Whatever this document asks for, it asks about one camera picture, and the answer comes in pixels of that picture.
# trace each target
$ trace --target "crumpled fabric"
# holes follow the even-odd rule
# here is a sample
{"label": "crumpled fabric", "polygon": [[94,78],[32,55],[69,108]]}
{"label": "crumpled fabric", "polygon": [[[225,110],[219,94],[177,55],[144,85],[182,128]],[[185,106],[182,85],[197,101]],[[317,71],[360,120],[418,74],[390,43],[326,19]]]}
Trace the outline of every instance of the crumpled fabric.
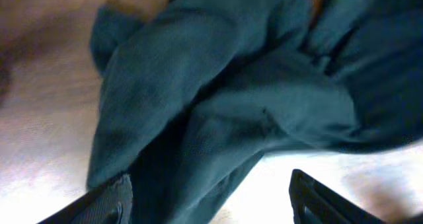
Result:
{"label": "crumpled fabric", "polygon": [[423,0],[171,0],[99,10],[87,186],[130,174],[132,223],[207,223],[268,152],[366,153],[423,133]]}

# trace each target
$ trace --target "black object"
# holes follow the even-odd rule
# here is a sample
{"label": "black object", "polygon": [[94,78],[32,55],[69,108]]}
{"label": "black object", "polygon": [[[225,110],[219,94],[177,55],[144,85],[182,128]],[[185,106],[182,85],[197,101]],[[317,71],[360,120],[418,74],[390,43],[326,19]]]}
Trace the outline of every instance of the black object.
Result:
{"label": "black object", "polygon": [[131,208],[132,185],[125,174],[90,191],[39,224],[128,224]]}
{"label": "black object", "polygon": [[[289,196],[295,224],[384,223],[298,169],[292,172]],[[423,223],[423,214],[399,223]]]}

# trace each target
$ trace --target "wooden surface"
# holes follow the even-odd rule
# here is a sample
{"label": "wooden surface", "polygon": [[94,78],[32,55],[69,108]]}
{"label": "wooden surface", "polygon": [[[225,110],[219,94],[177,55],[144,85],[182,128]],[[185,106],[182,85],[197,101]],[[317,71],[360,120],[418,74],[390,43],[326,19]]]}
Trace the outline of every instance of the wooden surface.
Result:
{"label": "wooden surface", "polygon": [[[2,223],[35,223],[85,193],[101,82],[88,39],[104,1],[0,0]],[[139,2],[147,18],[166,4]],[[268,157],[213,223],[290,223],[293,168],[386,220],[414,215],[423,211],[422,152]]]}

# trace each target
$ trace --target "dark teal cloth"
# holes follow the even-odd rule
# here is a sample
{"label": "dark teal cloth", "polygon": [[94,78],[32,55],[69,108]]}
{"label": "dark teal cloth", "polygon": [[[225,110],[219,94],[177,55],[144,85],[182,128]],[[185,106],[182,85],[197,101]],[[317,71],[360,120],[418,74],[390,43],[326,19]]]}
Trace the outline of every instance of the dark teal cloth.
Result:
{"label": "dark teal cloth", "polygon": [[172,0],[103,8],[88,187],[128,172],[133,223],[207,223],[271,151],[363,153],[423,133],[422,0]]}

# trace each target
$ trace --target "fabric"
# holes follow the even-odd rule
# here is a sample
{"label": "fabric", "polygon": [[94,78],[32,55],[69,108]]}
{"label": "fabric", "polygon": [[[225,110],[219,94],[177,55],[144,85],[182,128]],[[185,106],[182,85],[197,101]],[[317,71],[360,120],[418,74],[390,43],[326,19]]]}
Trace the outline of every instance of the fabric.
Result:
{"label": "fabric", "polygon": [[172,0],[107,7],[87,186],[128,172],[133,223],[207,223],[271,151],[371,152],[423,132],[423,0]]}

